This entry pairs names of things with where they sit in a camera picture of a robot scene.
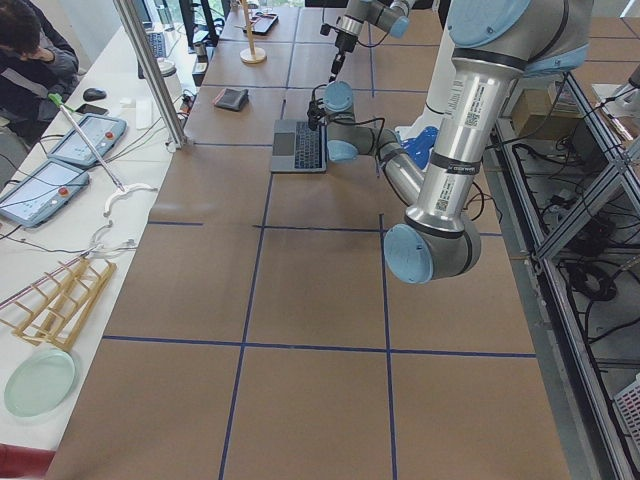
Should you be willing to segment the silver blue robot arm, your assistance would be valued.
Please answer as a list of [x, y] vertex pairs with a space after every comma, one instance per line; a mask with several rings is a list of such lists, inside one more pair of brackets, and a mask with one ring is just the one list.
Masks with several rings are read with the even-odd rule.
[[461, 275], [481, 253], [463, 206], [511, 83], [571, 71], [586, 59], [589, 1], [454, 1], [444, 30], [454, 74], [435, 144], [417, 165], [389, 129], [359, 124], [350, 85], [331, 78], [322, 99], [327, 150], [336, 163], [378, 159], [406, 210], [384, 239], [386, 264], [401, 281]]
[[344, 64], [346, 54], [354, 51], [365, 23], [369, 23], [394, 38], [401, 38], [409, 27], [409, 14], [414, 1], [394, 0], [389, 6], [381, 1], [351, 0], [345, 13], [328, 28], [337, 32], [334, 57], [329, 81], [337, 79]]

